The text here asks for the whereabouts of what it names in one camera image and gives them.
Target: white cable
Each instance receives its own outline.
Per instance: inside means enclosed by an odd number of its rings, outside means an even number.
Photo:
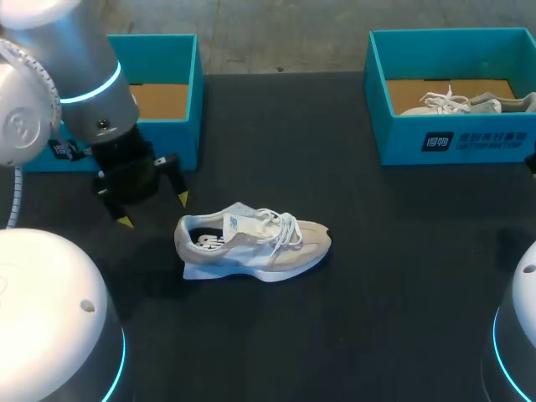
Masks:
[[[64,145],[65,151],[70,155],[70,149],[66,146],[66,141],[59,134],[59,126],[61,124],[61,102],[59,98],[58,90],[56,89],[54,82],[50,78],[50,75],[44,69],[44,67],[32,56],[26,54],[24,50],[19,48],[16,44],[12,44],[6,39],[0,39],[0,55],[6,59],[6,61],[21,74],[26,81],[36,89],[36,95],[44,95],[43,87],[39,87],[39,83],[36,86],[35,77],[40,78],[40,83],[44,85],[46,92],[48,93],[50,105],[52,108],[52,133],[59,138],[59,141]],[[31,75],[24,68],[29,67],[36,75]],[[23,169],[20,166],[15,167],[15,185],[13,190],[13,204],[11,206],[11,214],[9,215],[9,221],[7,229],[12,229],[17,225],[18,214],[23,196]]]
[[[15,167],[15,188],[13,191],[13,204],[11,206],[11,214],[9,215],[8,227],[13,229],[17,226],[18,212],[23,198],[23,169],[20,166]]]

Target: blue shoe box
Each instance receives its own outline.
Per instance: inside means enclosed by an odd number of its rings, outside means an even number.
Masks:
[[[536,91],[536,43],[525,28],[372,31],[364,89],[383,165],[522,162],[534,153],[536,113],[397,116],[387,80],[507,80],[523,98]]]
[[[185,118],[151,119],[138,122],[142,135],[154,147],[157,157],[177,153],[182,170],[195,170],[203,109],[204,78],[196,35],[110,35],[121,68],[131,85],[188,84]],[[62,123],[61,134],[71,136]],[[92,157],[76,162],[56,159],[46,148],[27,172],[98,172]]]

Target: white shoelace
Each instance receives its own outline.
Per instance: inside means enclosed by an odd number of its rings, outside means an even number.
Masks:
[[[460,110],[469,111],[469,105],[465,96],[452,95],[452,89],[449,85],[449,91],[446,95],[436,94],[434,92],[428,92],[420,101],[424,101],[428,107],[437,107],[437,113],[440,115],[453,115]]]
[[[277,240],[271,255],[274,255],[275,252],[280,249],[280,247],[300,245],[303,242],[303,235],[296,218],[287,212],[284,214],[278,214],[270,209],[257,209],[257,216],[265,217],[260,224],[261,232],[270,222],[279,225],[279,230],[275,235],[267,237],[263,240],[257,240],[257,243],[260,245],[271,243]],[[296,233],[298,240],[291,242],[294,233]]]

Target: black tabletop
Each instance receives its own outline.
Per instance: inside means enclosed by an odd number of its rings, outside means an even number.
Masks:
[[[485,400],[482,346],[536,239],[536,183],[521,164],[381,167],[362,78],[207,77],[188,207],[162,181],[130,209],[134,230],[111,222],[87,175],[25,177],[20,226],[100,267],[138,402]],[[3,172],[0,219],[11,186]],[[325,224],[331,255],[272,284],[183,281],[178,219],[236,201]]]

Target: shoe insole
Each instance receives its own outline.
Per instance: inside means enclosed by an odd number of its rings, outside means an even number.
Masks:
[[[196,228],[189,234],[196,246],[206,250],[215,250],[224,244],[224,231],[221,229]]]

